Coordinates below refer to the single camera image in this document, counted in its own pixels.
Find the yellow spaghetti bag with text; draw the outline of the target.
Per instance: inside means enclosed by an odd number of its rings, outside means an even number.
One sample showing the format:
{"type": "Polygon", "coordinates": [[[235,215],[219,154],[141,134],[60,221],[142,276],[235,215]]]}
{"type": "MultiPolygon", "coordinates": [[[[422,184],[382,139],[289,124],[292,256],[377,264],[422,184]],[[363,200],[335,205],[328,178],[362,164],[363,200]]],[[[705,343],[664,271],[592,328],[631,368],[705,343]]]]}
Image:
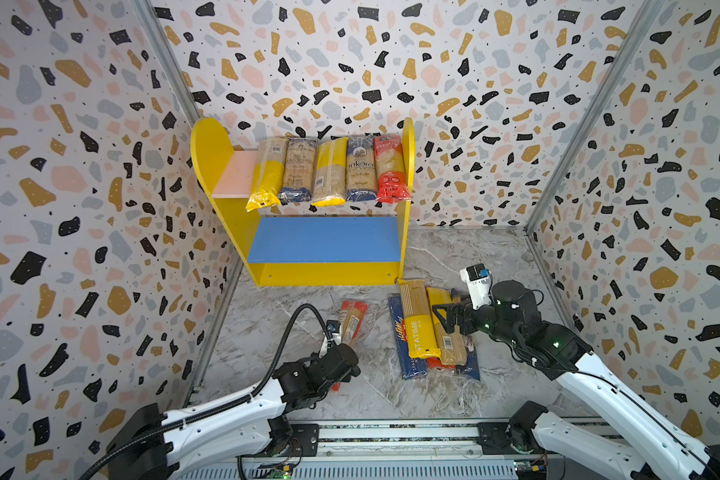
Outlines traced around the yellow spaghetti bag with text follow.
{"type": "Polygon", "coordinates": [[[399,288],[409,357],[439,358],[441,350],[435,336],[425,281],[401,280],[399,288]]]}

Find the red label spaghetti bag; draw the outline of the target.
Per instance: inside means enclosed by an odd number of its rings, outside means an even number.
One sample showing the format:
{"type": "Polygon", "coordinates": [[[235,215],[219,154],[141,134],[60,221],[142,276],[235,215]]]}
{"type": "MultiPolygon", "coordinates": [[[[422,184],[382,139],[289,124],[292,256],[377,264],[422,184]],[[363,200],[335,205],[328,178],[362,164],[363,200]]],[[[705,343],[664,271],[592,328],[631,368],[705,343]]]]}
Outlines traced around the red label spaghetti bag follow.
{"type": "Polygon", "coordinates": [[[352,346],[358,336],[368,305],[358,300],[344,300],[335,322],[332,338],[336,344],[352,346]]]}

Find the blue Barilla spaghetti bag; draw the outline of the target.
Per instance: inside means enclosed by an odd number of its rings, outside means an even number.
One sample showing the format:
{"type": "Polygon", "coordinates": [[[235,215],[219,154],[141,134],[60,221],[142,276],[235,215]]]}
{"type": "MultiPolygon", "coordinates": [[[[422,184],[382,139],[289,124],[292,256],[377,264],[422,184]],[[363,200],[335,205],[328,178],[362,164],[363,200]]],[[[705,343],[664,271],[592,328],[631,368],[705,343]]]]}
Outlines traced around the blue Barilla spaghetti bag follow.
{"type": "Polygon", "coordinates": [[[403,317],[403,306],[401,296],[393,294],[388,297],[388,308],[392,321],[394,341],[401,368],[401,376],[404,380],[422,378],[427,375],[428,365],[424,359],[411,358],[408,351],[405,322],[403,317]]]}

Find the blue white spaghetti bag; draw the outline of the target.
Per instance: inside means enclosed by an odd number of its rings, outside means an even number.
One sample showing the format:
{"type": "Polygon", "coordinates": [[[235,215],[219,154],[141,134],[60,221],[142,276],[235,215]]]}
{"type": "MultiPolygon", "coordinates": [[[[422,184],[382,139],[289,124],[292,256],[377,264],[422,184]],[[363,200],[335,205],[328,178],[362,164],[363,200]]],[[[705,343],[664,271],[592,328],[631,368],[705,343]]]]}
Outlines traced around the blue white spaghetti bag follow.
{"type": "Polygon", "coordinates": [[[348,138],[346,189],[348,202],[373,201],[377,195],[377,176],[373,136],[348,138]]]}

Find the dark blue spaghetti bag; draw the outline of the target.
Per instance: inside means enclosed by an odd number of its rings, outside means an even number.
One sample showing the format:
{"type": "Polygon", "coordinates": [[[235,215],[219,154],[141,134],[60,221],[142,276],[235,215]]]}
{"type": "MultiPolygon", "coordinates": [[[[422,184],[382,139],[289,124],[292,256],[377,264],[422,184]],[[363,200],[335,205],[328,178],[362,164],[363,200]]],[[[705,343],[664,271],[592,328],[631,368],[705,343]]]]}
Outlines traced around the dark blue spaghetti bag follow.
{"type": "Polygon", "coordinates": [[[283,205],[312,200],[317,150],[316,139],[289,140],[284,161],[283,186],[278,195],[283,205]]]}

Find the yellow top spaghetti bag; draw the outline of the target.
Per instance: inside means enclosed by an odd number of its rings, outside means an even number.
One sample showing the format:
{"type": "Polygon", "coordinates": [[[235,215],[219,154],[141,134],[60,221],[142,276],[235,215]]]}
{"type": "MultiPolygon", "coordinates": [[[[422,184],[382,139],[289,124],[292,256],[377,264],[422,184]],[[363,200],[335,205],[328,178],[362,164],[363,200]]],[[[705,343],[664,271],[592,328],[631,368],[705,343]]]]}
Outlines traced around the yellow top spaghetti bag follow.
{"type": "Polygon", "coordinates": [[[337,206],[346,202],[347,145],[347,137],[319,145],[311,201],[315,207],[337,206]]]}

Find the long yellow spaghetti bag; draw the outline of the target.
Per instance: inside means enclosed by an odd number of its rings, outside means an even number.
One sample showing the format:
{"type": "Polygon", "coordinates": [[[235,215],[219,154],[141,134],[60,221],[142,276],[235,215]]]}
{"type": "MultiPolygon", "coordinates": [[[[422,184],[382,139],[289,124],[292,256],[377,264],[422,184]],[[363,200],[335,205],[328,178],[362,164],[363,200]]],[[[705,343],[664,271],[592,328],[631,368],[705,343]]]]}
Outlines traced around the long yellow spaghetti bag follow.
{"type": "Polygon", "coordinates": [[[289,140],[286,137],[269,137],[259,143],[253,170],[252,190],[246,210],[280,205],[285,159],[289,140]]]}

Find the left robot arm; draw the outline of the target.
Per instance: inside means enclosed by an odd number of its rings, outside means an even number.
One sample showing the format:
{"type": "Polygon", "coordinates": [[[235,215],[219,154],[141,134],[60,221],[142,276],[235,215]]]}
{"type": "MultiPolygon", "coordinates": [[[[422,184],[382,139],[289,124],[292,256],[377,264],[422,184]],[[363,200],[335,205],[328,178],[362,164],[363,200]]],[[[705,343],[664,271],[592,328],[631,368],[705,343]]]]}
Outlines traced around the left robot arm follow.
{"type": "Polygon", "coordinates": [[[138,409],[107,446],[111,479],[176,479],[232,457],[280,453],[293,438],[287,415],[324,399],[360,373],[355,351],[339,344],[323,356],[286,362],[257,391],[248,387],[194,407],[138,409]]]}

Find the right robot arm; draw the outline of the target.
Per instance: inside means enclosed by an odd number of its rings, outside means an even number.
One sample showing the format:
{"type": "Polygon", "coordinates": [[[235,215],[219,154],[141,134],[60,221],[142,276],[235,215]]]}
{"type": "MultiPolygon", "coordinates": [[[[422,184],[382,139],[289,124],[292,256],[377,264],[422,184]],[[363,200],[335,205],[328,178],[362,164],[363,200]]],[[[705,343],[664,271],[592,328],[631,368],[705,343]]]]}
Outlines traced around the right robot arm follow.
{"type": "Polygon", "coordinates": [[[506,345],[515,361],[573,393],[622,438],[603,438],[528,401],[507,424],[515,451],[557,453],[607,479],[720,479],[720,444],[706,445],[674,425],[578,334],[544,320],[534,290],[515,280],[485,279],[469,289],[466,302],[434,305],[447,333],[482,332],[506,345]]]}

